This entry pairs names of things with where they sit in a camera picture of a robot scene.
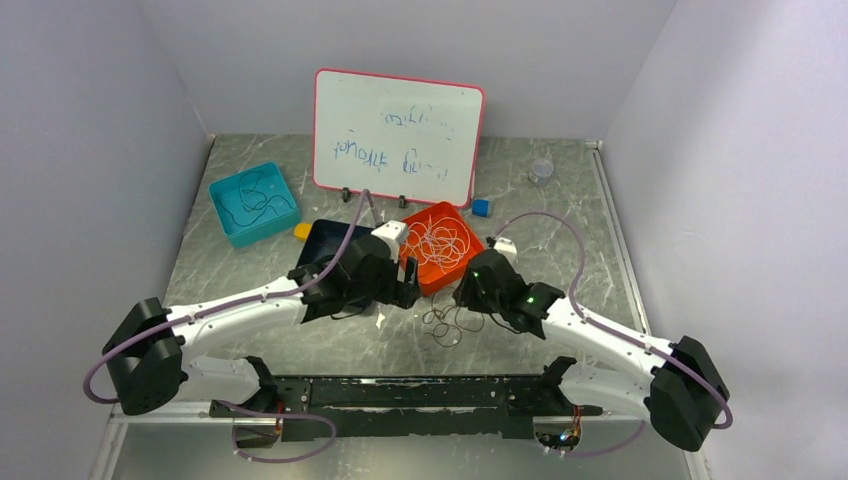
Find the navy blue tray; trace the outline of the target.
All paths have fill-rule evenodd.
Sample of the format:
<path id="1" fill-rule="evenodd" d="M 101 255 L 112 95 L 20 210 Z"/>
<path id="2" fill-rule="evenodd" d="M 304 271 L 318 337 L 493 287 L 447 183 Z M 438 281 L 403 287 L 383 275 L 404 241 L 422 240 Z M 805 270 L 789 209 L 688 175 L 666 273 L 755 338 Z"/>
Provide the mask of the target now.
<path id="1" fill-rule="evenodd" d="M 349 228 L 348 223 L 328 219 L 316 220 L 301 249 L 295 267 L 323 265 L 336 254 Z"/>

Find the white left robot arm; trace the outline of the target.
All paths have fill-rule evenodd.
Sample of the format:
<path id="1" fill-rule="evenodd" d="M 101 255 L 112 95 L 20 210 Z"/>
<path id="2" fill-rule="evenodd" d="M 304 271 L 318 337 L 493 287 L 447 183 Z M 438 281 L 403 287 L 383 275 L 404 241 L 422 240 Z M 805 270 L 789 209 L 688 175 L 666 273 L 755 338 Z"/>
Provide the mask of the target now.
<path id="1" fill-rule="evenodd" d="M 262 287 L 183 306 L 157 298 L 135 304 L 103 347 L 103 366 L 127 415 L 171 401 L 223 400 L 261 416 L 277 388 L 257 357 L 212 358 L 231 340 L 280 326 L 299 326 L 339 314 L 358 302 L 408 309 L 420 297 L 414 260 L 400 259 L 405 224 L 390 221 L 340 247 L 333 257 L 305 264 Z"/>

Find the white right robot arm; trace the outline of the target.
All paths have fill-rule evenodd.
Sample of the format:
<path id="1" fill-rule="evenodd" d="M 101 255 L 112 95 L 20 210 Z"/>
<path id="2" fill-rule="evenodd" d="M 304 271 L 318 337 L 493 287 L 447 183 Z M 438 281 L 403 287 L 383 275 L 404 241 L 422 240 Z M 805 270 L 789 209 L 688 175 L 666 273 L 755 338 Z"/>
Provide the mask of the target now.
<path id="1" fill-rule="evenodd" d="M 574 404 L 623 413 L 690 452 L 731 423 L 726 383 L 694 338 L 653 337 L 599 316 L 556 287 L 525 282 L 495 249 L 472 258 L 453 298 L 519 333 L 571 345 L 601 362 L 574 365 L 544 382 L 539 398 L 550 413 L 565 413 Z"/>

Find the orange plastic bin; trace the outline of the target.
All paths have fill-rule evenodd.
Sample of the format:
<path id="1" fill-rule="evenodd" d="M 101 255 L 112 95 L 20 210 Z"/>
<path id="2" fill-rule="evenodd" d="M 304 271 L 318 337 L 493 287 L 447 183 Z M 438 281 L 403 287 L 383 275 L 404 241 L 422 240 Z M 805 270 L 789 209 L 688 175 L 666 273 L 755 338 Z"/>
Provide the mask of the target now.
<path id="1" fill-rule="evenodd" d="M 415 257 L 421 294 L 430 297 L 459 281 L 468 262 L 484 246 L 459 211 L 450 203 L 431 205 L 402 220 L 409 235 L 401 247 L 402 260 Z"/>

